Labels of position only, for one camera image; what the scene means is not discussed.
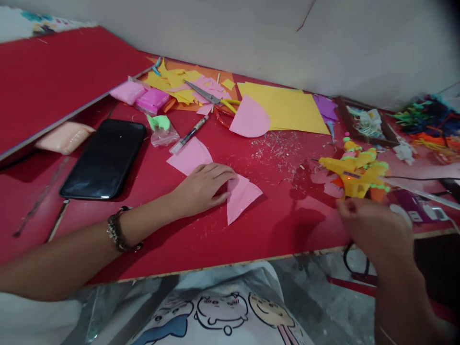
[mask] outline bracelet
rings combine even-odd
[[[107,223],[109,225],[107,229],[107,233],[109,234],[109,237],[115,242],[116,249],[119,252],[123,252],[123,253],[129,252],[129,251],[137,252],[144,245],[144,241],[142,241],[142,242],[139,242],[134,247],[129,247],[125,242],[124,236],[121,232],[120,215],[121,215],[121,212],[128,211],[129,209],[130,208],[128,206],[121,206],[118,212],[115,213],[114,215],[111,215],[109,219],[107,220]]]

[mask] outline hand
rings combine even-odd
[[[231,167],[211,163],[202,164],[171,192],[173,207],[181,218],[204,212],[222,204],[230,196],[230,192],[215,195],[219,188],[237,174]]]
[[[377,273],[414,261],[412,229],[401,215],[365,199],[338,200],[342,222]]]

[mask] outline red scissors handle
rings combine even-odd
[[[218,105],[214,105],[214,114],[216,115],[217,117],[217,120],[222,123],[222,125],[225,127],[225,128],[230,128],[230,125],[228,123],[226,123],[221,117],[220,115],[227,115],[227,116],[230,116],[230,117],[235,117],[235,114],[234,113],[231,113],[231,112],[228,112],[224,109],[222,109],[221,107],[219,107]]]

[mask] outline purple object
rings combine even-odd
[[[405,189],[398,189],[393,192],[399,201],[401,207],[407,212],[413,222],[416,223],[438,223],[436,213],[432,207],[427,204],[421,196],[418,196]]]
[[[337,105],[333,101],[321,95],[313,95],[313,99],[315,100],[316,106],[318,107],[325,122],[338,120],[334,111],[334,109],[337,108]]]
[[[136,101],[136,108],[148,115],[156,115],[171,96],[161,90],[151,88]]]

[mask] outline person's left hand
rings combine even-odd
[[[215,195],[228,180],[237,178],[229,166],[211,163],[199,165],[171,192],[172,204],[181,218],[204,212],[222,204],[230,192]]]

